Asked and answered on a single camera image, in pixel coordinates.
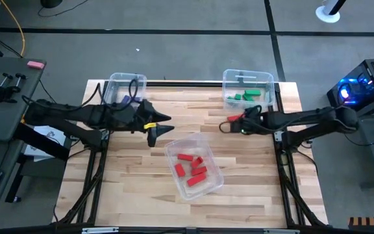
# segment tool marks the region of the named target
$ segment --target green cube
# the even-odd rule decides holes
[[[245,90],[245,94],[248,96],[260,96],[260,90]]]
[[[252,96],[250,96],[250,95],[248,95],[248,94],[244,94],[242,97],[243,97],[244,100],[246,100],[246,101],[253,101]]]

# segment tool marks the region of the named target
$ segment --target white base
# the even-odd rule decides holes
[[[320,6],[319,8],[317,8],[316,15],[321,21],[325,23],[336,23],[340,19],[339,12],[337,12],[337,14],[333,16],[324,13],[324,6]]]

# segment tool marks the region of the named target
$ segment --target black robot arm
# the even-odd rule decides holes
[[[298,147],[306,140],[329,133],[353,133],[358,129],[356,112],[347,107],[325,107],[293,113],[279,111],[261,113],[261,106],[246,109],[241,118],[231,122],[231,132],[267,135],[279,132],[282,148]],[[298,132],[283,131],[288,126],[311,125]]]
[[[148,133],[148,146],[154,147],[157,137],[174,129],[173,126],[159,125],[157,122],[170,119],[171,117],[157,112],[146,99],[142,100],[137,109],[121,103],[74,107],[39,99],[29,104],[25,115],[27,124],[54,127],[63,131],[66,136],[79,138],[90,148],[101,147],[101,129]],[[68,120],[82,122],[91,130],[83,129]]]

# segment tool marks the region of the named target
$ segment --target wooden table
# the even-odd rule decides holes
[[[84,100],[99,82],[103,84],[88,81]],[[285,112],[301,111],[296,83],[280,83],[280,90]],[[172,117],[163,124],[174,125],[175,130],[160,136],[155,148],[148,147],[147,135],[142,133],[112,135],[97,226],[286,227],[272,136],[220,133],[218,124],[231,114],[223,110],[221,88],[147,87],[145,97],[157,111]],[[100,98],[92,103],[100,103]],[[195,132],[208,138],[225,184],[206,196],[185,201],[171,176],[164,146]],[[81,149],[77,145],[70,153]],[[309,149],[299,150],[312,156]],[[81,195],[89,154],[81,153],[67,163],[56,207],[59,218]],[[314,165],[297,153],[293,159],[302,197],[327,223]],[[297,220],[293,200],[291,203]]]

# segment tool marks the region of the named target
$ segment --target clear plastic bin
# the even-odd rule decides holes
[[[194,133],[181,140],[175,140],[166,144],[165,153],[168,159],[168,165],[173,174],[177,188],[179,189],[180,195],[185,200],[192,200],[208,194],[218,188],[224,183],[223,174],[220,168],[216,165],[213,158],[213,153],[208,146],[207,140],[201,133]],[[192,187],[187,185],[187,180],[192,178],[191,175],[191,162],[179,160],[177,155],[179,153],[193,155],[194,159],[198,156],[203,158],[203,162],[200,166],[206,166],[207,172],[206,179],[201,181]],[[175,171],[174,166],[178,163],[182,164],[186,175],[179,177]]]
[[[137,100],[142,100],[147,86],[147,77],[140,74],[130,73],[113,73],[108,81],[104,99],[107,103],[121,103],[122,101],[129,101],[129,83],[133,80],[138,80],[138,92],[135,95],[135,83],[131,86],[131,94],[135,95]]]
[[[245,90],[259,90],[260,96],[251,96],[253,101],[246,101],[242,95]],[[232,99],[236,94],[240,100]],[[223,72],[223,100],[225,109],[244,110],[255,105],[266,108],[275,102],[273,76],[261,71],[242,71],[227,69]]]

